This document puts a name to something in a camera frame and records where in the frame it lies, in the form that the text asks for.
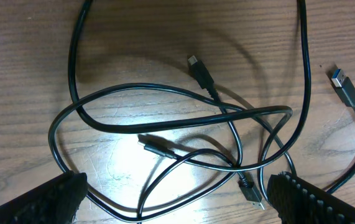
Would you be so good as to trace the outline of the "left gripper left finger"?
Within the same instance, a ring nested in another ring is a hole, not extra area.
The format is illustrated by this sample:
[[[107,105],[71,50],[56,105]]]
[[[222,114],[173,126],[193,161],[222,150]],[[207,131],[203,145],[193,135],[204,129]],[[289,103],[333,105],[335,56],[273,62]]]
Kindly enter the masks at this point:
[[[87,193],[87,175],[68,171],[1,205],[0,223],[71,223]]]

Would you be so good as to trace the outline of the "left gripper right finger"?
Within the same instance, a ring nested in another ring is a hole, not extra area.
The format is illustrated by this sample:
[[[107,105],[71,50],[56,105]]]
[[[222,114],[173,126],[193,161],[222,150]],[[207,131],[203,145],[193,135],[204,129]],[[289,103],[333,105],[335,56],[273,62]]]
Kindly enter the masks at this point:
[[[355,224],[355,207],[289,172],[270,176],[267,196],[283,223]]]

